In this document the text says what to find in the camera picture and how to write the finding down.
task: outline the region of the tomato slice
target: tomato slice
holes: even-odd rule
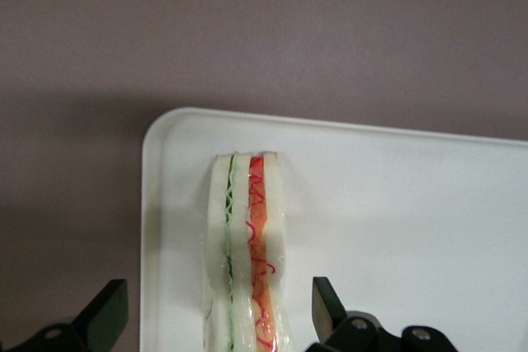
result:
[[[249,167],[249,222],[251,236],[247,240],[251,256],[252,309],[255,313],[257,352],[278,352],[275,321],[268,283],[268,272],[275,272],[275,266],[267,262],[266,236],[267,221],[266,188],[264,179],[264,157],[253,157]]]

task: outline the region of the screw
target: screw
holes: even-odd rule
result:
[[[44,338],[46,340],[51,340],[52,338],[55,338],[55,337],[58,337],[60,336],[60,334],[62,333],[63,331],[60,330],[60,329],[57,329],[57,328],[54,328],[54,329],[49,329],[46,334],[44,334]]]
[[[416,338],[418,338],[420,341],[429,341],[431,339],[431,335],[429,334],[429,332],[420,327],[416,327],[415,329],[412,329],[412,334]]]
[[[366,321],[364,321],[363,319],[360,319],[360,318],[356,318],[356,319],[352,319],[352,325],[357,329],[357,330],[366,330],[366,328],[369,326],[366,324]]]

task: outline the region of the black robotic claw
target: black robotic claw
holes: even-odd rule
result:
[[[110,352],[127,321],[126,280],[113,279],[72,323],[45,327],[4,352]]]
[[[401,338],[389,334],[363,312],[347,312],[328,278],[313,278],[312,319],[319,343],[306,352],[456,352],[444,334],[410,326]]]

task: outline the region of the plastic wrap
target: plastic wrap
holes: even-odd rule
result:
[[[281,302],[284,268],[277,154],[218,156],[205,252],[205,351],[295,350]]]

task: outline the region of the white tray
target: white tray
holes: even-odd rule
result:
[[[316,275],[396,336],[423,324],[460,352],[528,350],[528,143],[180,109],[144,141],[142,352],[202,350],[211,164],[264,150],[282,165],[299,351]]]

